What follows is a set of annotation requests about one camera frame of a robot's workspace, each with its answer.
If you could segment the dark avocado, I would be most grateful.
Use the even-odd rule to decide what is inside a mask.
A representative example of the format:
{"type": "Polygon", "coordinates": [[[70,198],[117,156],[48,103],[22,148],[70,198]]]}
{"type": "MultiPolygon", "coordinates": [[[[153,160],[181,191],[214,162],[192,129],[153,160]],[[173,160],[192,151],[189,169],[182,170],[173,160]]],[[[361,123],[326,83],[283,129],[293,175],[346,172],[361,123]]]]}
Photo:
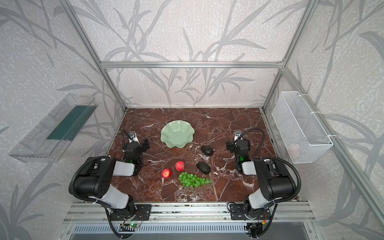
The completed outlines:
{"type": "Polygon", "coordinates": [[[212,156],[214,154],[214,149],[211,146],[204,145],[201,147],[201,151],[205,156],[212,156]]]}
{"type": "Polygon", "coordinates": [[[197,169],[204,175],[208,175],[211,172],[211,167],[205,162],[198,162],[196,166],[197,169]]]}

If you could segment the green grape bunch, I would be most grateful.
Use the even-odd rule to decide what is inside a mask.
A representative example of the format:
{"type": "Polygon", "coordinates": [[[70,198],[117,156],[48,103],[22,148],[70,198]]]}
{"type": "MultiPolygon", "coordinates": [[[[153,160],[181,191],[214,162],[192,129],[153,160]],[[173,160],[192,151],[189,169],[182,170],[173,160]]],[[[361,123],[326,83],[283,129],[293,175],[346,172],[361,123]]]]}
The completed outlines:
{"type": "Polygon", "coordinates": [[[178,179],[181,184],[187,188],[199,188],[212,183],[211,179],[198,177],[197,175],[188,172],[181,173],[178,179]]]}

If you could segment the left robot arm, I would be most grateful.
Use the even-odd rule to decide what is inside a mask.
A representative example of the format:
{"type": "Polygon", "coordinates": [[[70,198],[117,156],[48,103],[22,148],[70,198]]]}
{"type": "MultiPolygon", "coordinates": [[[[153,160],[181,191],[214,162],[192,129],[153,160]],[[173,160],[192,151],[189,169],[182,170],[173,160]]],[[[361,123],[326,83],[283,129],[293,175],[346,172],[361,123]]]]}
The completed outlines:
{"type": "Polygon", "coordinates": [[[123,160],[108,156],[89,157],[75,172],[69,193],[79,200],[102,205],[123,216],[137,212],[132,196],[111,184],[114,176],[134,177],[143,167],[143,153],[150,149],[149,141],[132,141],[125,145],[123,160]]]}

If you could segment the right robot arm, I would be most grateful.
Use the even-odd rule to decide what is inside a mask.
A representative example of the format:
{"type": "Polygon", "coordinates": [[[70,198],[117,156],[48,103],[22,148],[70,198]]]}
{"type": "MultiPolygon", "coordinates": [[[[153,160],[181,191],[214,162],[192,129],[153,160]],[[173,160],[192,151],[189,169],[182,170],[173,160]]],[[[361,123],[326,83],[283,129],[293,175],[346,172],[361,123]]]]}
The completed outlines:
{"type": "Polygon", "coordinates": [[[251,159],[250,142],[227,142],[226,148],[235,155],[236,170],[247,176],[256,176],[259,189],[244,202],[246,217],[255,218],[263,209],[294,199],[300,192],[302,180],[297,169],[279,157],[251,159]]]}

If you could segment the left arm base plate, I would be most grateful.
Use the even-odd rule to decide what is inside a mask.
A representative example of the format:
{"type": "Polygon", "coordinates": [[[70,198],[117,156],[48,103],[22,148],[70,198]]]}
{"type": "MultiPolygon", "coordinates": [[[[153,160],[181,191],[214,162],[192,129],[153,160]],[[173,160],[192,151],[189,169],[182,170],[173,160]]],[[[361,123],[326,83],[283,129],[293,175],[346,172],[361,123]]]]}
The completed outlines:
{"type": "Polygon", "coordinates": [[[151,215],[152,205],[138,204],[133,210],[111,210],[111,221],[148,221],[151,215]]]}

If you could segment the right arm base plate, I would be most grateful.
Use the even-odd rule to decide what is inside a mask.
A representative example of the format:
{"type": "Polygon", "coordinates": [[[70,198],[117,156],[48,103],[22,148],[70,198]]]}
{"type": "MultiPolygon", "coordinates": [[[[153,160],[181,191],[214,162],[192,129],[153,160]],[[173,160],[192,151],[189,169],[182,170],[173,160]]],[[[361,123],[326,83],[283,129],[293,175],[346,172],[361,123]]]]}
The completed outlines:
{"type": "Polygon", "coordinates": [[[269,209],[252,209],[245,204],[228,203],[227,209],[234,221],[267,221],[271,218],[269,209]]]}

